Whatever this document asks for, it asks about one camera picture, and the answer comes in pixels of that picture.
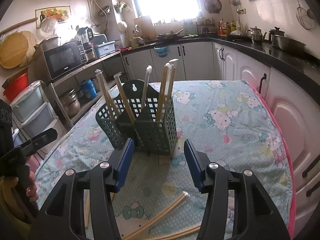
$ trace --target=blender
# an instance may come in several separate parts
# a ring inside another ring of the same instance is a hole
[[[79,39],[82,41],[85,55],[88,63],[95,60],[95,53],[91,44],[93,39],[93,31],[89,27],[80,28],[77,32]]]

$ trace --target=microwave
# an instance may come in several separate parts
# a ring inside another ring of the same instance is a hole
[[[39,50],[34,63],[34,72],[37,79],[48,85],[87,62],[82,42],[69,41],[46,51]]]

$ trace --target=white kitchen cabinet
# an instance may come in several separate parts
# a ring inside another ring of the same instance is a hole
[[[213,42],[212,47],[214,52],[214,80],[226,80],[225,65],[221,57],[222,45]]]
[[[320,163],[305,177],[302,176],[320,154],[320,107],[302,88],[274,68],[270,73],[266,103],[282,130],[293,163],[297,190],[297,234],[311,215],[306,210],[313,210],[320,199],[320,188],[307,196],[308,190],[310,192],[320,181]]]
[[[236,80],[246,80],[257,91],[259,91],[261,78],[266,74],[266,79],[262,80],[261,87],[261,95],[263,98],[266,98],[267,96],[270,71],[270,67],[241,52],[237,53]]]
[[[161,82],[163,67],[170,60],[179,59],[179,67],[176,69],[174,76],[175,81],[186,80],[186,74],[184,72],[182,50],[179,44],[167,46],[167,55],[158,55],[155,49],[151,49],[151,56],[153,60],[153,70],[156,72],[157,82]]]
[[[237,50],[228,46],[223,46],[221,57],[224,63],[226,80],[236,80]]]
[[[124,55],[124,63],[127,65],[127,70],[132,79],[144,80],[146,76],[146,68],[148,65],[153,67],[150,49],[134,52]],[[152,71],[149,82],[157,82],[156,72]]]
[[[212,42],[181,44],[187,80],[214,80]]]

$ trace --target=blue gripper pad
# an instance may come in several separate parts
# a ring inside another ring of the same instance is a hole
[[[133,153],[134,153],[134,142],[132,139],[130,139],[130,141],[124,145],[124,154],[122,156],[122,159],[120,160],[118,168],[116,169],[117,182],[115,187],[117,191],[119,191],[124,186]]]
[[[204,190],[203,181],[205,180],[205,167],[202,165],[190,139],[184,142],[184,155],[191,173],[193,184],[201,192]]]

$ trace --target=metal screw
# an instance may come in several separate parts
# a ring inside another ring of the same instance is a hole
[[[209,167],[211,169],[217,169],[219,167],[219,165],[217,163],[209,163]]]
[[[103,162],[103,163],[100,163],[100,167],[101,168],[103,168],[103,169],[106,169],[106,168],[108,168],[109,167],[109,163],[107,163],[107,162]]]
[[[74,174],[74,173],[75,173],[75,171],[72,170],[72,169],[66,170],[66,175],[67,175],[67,176],[71,176],[71,175]]]
[[[252,171],[250,171],[250,170],[245,170],[243,173],[244,173],[246,176],[251,176],[251,175],[252,175]]]

